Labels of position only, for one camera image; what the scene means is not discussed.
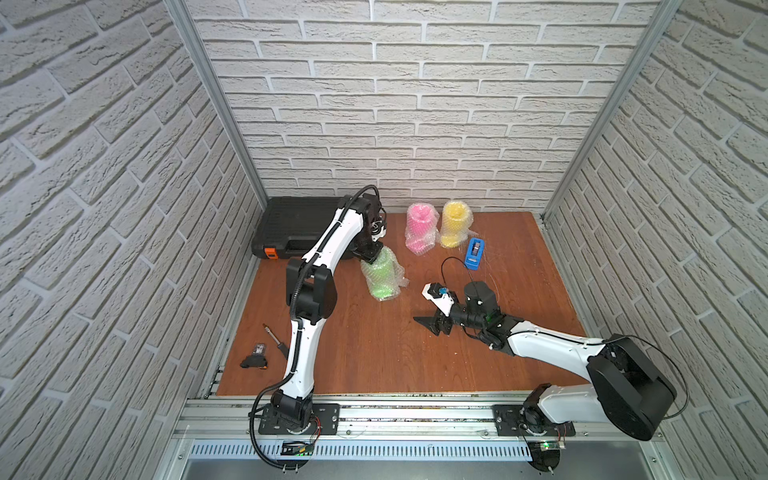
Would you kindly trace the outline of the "green plastic wine glass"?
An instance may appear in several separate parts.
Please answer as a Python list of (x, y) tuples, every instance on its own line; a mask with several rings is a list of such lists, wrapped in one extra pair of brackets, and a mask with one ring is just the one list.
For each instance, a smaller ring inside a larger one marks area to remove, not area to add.
[(395, 275), (395, 267), (387, 252), (382, 251), (372, 264), (362, 262), (361, 269), (369, 293), (375, 299), (385, 301), (398, 294), (399, 285)]

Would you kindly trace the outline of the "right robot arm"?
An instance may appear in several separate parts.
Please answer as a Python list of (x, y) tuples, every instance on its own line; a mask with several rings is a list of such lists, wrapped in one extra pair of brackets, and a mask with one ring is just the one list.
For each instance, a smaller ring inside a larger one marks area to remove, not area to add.
[(677, 397), (671, 381), (627, 336), (579, 337), (511, 315), (483, 317), (443, 300), (436, 305), (433, 315), (414, 318), (433, 335), (448, 335), (454, 326), (473, 328), (474, 338), (492, 351), (538, 360), (586, 381), (572, 386), (543, 383), (529, 394), (519, 418), (533, 435), (568, 422), (599, 422), (647, 441)]

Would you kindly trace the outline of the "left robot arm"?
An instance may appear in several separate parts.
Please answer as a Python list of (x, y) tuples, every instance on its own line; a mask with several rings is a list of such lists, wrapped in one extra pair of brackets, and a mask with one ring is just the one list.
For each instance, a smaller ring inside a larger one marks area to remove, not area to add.
[(338, 299), (334, 271), (349, 251), (372, 263), (383, 249), (386, 211), (376, 187), (367, 185), (340, 200), (328, 227), (299, 260), (289, 261), (286, 294), (291, 343), (286, 372), (270, 403), (300, 425), (310, 420), (314, 367), (320, 336)]

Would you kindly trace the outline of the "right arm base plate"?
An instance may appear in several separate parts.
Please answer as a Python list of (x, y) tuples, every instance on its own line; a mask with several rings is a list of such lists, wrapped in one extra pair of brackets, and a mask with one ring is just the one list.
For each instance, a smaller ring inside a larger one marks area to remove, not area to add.
[(576, 434), (572, 422), (556, 424), (537, 407), (522, 404), (497, 404), (491, 407), (499, 437), (553, 436), (572, 437)]

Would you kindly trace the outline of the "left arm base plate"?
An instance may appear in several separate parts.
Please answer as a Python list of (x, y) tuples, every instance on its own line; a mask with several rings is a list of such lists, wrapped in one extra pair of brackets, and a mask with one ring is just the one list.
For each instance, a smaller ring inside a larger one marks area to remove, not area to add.
[(258, 414), (260, 435), (335, 435), (338, 430), (341, 405), (337, 403), (313, 404), (301, 418), (294, 418), (267, 404)]

